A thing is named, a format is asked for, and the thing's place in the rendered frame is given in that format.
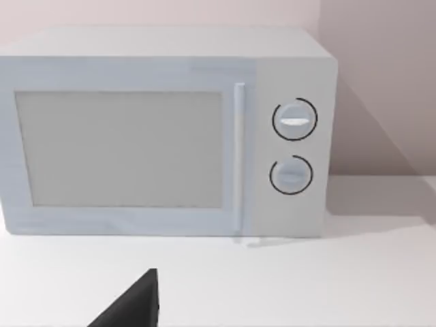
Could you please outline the pale microwave oven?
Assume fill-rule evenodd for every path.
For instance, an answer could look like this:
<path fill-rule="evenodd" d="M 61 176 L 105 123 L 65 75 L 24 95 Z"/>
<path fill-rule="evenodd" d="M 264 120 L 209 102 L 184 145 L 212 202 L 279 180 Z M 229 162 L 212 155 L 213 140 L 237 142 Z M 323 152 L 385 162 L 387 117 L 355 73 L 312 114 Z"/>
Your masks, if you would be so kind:
<path fill-rule="evenodd" d="M 305 30 L 244 26 L 57 27 L 8 45 L 0 57 L 235 57 L 255 63 L 253 115 L 245 142 L 249 184 L 243 235 L 311 238 L 322 233 L 330 164 L 338 63 Z M 314 132 L 291 142 L 273 129 L 280 104 L 304 98 L 318 113 Z M 297 155 L 313 168 L 302 193 L 286 196 L 269 181 L 276 161 Z"/>

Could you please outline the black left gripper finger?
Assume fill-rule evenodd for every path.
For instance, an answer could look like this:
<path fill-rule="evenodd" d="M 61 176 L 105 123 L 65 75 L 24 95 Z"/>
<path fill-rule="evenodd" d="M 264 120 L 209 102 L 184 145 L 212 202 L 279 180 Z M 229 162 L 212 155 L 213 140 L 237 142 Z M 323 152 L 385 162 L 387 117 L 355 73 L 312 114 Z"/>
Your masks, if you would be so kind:
<path fill-rule="evenodd" d="M 148 269 L 87 327 L 158 327 L 159 282 Z"/>

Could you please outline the pale microwave door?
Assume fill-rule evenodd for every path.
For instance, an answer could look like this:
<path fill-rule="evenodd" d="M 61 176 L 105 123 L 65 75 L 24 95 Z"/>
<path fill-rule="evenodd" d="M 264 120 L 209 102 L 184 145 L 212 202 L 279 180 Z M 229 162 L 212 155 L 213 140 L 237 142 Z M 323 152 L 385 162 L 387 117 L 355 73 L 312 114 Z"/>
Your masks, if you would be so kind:
<path fill-rule="evenodd" d="M 234 85 L 245 190 L 255 77 L 235 57 L 0 57 L 7 231 L 235 236 Z"/>

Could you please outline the pale round microwave knob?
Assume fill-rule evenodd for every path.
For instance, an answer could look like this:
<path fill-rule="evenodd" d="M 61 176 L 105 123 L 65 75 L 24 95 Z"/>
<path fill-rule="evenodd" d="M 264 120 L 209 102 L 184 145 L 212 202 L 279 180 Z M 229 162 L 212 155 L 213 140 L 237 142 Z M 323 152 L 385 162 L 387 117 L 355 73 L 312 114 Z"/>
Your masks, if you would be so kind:
<path fill-rule="evenodd" d="M 311 185 L 313 175 L 313 168 L 304 157 L 291 155 L 271 166 L 269 181 L 279 193 L 295 196 Z"/>
<path fill-rule="evenodd" d="M 315 106 L 304 98 L 280 104 L 272 114 L 272 127 L 276 134 L 291 142 L 308 138 L 317 123 L 318 113 Z"/>

